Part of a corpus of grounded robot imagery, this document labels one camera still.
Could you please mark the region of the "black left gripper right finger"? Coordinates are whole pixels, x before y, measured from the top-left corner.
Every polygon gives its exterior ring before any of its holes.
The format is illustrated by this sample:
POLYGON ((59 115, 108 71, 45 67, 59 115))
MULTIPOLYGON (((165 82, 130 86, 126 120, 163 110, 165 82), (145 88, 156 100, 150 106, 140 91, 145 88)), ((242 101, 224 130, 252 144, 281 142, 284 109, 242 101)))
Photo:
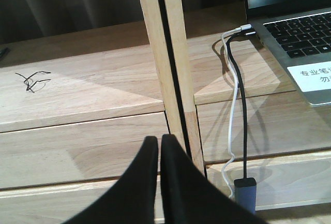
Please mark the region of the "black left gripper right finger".
POLYGON ((210 183, 175 135, 162 136, 160 166, 166 223, 265 223, 210 183))

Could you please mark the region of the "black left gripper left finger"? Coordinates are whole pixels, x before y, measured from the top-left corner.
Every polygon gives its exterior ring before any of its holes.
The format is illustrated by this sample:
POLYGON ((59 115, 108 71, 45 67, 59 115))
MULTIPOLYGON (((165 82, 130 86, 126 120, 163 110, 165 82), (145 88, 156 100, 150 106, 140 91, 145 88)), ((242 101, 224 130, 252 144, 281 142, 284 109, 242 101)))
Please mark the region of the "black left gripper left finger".
POLYGON ((158 141, 147 136, 120 179, 65 223, 154 223, 157 171, 158 141))

